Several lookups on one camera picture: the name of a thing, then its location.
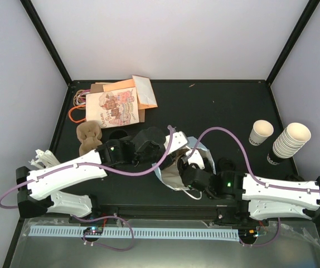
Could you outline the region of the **light blue paper bag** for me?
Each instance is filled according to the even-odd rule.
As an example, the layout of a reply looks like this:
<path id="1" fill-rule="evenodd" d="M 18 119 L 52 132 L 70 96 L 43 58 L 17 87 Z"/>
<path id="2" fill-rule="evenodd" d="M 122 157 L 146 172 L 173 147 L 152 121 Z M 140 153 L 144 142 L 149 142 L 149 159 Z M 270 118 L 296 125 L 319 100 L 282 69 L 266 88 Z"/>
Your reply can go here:
<path id="1" fill-rule="evenodd" d="M 177 192 L 184 192 L 190 198 L 194 200 L 202 199 L 203 190 L 198 186 L 192 186 L 190 182 L 190 176 L 194 174 L 193 171 L 187 171 L 187 169 L 199 169 L 196 164 L 187 164 L 183 162 L 185 153 L 188 150 L 197 149 L 201 154 L 205 168 L 202 171 L 214 174 L 216 172 L 215 163 L 210 150 L 202 143 L 197 143 L 197 139 L 194 137 L 187 137 L 189 143 L 186 147 L 177 150 L 162 162 L 162 164 L 155 169 L 155 175 L 166 187 L 175 190 Z"/>

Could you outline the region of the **brown pulp cup carrier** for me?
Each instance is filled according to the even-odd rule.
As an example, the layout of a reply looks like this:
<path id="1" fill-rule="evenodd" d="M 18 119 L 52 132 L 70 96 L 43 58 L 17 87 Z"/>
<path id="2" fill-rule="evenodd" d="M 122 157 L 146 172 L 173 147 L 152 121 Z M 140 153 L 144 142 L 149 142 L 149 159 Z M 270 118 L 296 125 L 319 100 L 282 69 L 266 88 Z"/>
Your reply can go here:
<path id="1" fill-rule="evenodd" d="M 96 121 L 87 121 L 79 124 L 76 128 L 76 135 L 81 143 L 79 156 L 83 156 L 103 144 L 101 142 L 101 128 Z"/>

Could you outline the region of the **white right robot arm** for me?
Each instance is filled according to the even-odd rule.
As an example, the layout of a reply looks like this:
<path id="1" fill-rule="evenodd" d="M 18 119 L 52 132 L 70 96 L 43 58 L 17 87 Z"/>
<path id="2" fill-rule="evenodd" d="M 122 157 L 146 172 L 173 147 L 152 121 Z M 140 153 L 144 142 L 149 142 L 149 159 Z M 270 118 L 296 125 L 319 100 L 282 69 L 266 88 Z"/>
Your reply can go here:
<path id="1" fill-rule="evenodd" d="M 203 163 L 177 161 L 182 183 L 209 199 L 224 200 L 230 224 L 271 218 L 305 219 L 320 225 L 320 177 L 315 181 L 275 180 L 235 170 L 215 174 Z"/>

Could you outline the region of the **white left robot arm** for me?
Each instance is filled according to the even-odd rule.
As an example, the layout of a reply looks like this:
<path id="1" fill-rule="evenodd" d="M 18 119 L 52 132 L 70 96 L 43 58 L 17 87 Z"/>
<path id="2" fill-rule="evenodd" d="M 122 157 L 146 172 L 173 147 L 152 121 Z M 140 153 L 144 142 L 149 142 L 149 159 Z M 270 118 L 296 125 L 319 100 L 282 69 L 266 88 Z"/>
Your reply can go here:
<path id="1" fill-rule="evenodd" d="M 150 127 L 134 137 L 112 139 L 73 160 L 39 170 L 20 167 L 16 170 L 17 208 L 22 218 L 46 213 L 70 214 L 79 218 L 92 213 L 90 195 L 64 193 L 63 189 L 111 174 L 143 176 L 173 163 L 174 153 L 185 148 L 186 135 L 169 128 L 166 136 Z"/>

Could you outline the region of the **black coffee cup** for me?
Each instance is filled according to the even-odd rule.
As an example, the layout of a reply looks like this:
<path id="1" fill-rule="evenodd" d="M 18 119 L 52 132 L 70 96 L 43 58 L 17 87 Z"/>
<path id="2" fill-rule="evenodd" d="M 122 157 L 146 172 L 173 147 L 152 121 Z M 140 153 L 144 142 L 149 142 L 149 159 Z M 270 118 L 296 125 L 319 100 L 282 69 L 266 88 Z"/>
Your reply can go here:
<path id="1" fill-rule="evenodd" d="M 115 130 L 109 135 L 110 140 L 122 140 L 122 139 L 127 139 L 129 137 L 127 131 L 125 130 Z"/>

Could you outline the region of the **illustrated greeting card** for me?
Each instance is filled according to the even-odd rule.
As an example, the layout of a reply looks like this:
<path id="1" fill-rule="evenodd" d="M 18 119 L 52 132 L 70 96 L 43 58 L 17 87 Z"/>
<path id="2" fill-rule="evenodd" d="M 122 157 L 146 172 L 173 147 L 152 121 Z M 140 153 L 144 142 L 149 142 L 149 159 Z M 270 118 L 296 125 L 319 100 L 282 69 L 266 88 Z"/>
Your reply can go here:
<path id="1" fill-rule="evenodd" d="M 101 128 L 139 123 L 135 87 L 88 94 L 86 96 L 85 119 L 97 122 Z"/>

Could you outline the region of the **black cup lid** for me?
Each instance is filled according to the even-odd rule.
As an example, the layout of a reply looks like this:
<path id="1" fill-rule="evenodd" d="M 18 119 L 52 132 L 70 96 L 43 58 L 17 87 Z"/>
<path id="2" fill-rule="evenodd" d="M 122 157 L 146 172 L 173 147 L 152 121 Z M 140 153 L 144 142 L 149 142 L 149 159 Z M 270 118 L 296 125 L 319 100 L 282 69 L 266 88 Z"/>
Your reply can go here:
<path id="1" fill-rule="evenodd" d="M 236 165 L 235 163 L 228 158 L 220 158 L 217 162 L 217 168 L 219 172 L 222 171 L 235 171 Z"/>

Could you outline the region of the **brown cardboard sleeve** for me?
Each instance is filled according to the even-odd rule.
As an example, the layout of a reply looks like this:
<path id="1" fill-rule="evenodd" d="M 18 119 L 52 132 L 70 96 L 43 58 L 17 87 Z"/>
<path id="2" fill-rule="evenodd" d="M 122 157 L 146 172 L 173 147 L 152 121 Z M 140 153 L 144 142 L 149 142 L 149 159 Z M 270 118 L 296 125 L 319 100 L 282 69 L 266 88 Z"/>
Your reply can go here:
<path id="1" fill-rule="evenodd" d="M 103 86 L 106 85 L 108 83 L 105 82 L 96 82 L 91 84 L 90 86 L 90 94 L 94 94 L 94 93 L 101 93 L 104 91 Z"/>

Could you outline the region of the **rubber bands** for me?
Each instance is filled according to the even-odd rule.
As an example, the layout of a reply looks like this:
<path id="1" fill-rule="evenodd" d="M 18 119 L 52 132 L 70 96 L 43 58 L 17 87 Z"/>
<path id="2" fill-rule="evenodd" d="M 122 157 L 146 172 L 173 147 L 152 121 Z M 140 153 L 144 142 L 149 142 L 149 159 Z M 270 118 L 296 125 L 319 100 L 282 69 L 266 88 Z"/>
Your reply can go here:
<path id="1" fill-rule="evenodd" d="M 90 89 L 80 89 L 78 90 L 72 99 L 73 107 L 69 109 L 67 115 L 68 118 L 73 123 L 83 123 L 86 121 L 85 117 L 82 119 L 74 119 L 72 117 L 72 112 L 75 110 L 85 110 L 86 108 L 86 96 L 90 94 Z"/>

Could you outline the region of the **white plastic cutlery pile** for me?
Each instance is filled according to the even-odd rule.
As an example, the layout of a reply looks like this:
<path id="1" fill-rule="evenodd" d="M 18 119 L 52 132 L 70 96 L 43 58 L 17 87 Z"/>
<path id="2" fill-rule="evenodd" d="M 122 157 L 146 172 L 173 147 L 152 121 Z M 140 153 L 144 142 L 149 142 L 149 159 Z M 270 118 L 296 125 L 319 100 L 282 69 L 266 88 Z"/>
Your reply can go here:
<path id="1" fill-rule="evenodd" d="M 42 151 L 37 149 L 35 153 L 36 158 L 32 159 L 29 164 L 37 169 L 51 168 L 60 164 L 56 156 L 50 150 Z"/>

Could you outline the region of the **stack of white paper cups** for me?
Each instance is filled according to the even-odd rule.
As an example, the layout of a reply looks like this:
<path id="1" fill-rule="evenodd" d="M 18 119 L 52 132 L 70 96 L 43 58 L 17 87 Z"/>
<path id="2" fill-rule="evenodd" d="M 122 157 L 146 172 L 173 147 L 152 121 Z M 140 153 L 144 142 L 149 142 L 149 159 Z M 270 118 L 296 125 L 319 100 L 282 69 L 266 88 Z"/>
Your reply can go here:
<path id="1" fill-rule="evenodd" d="M 307 126 L 298 122 L 290 123 L 274 141 L 267 154 L 267 161 L 272 165 L 279 165 L 293 157 L 311 137 L 312 134 Z"/>

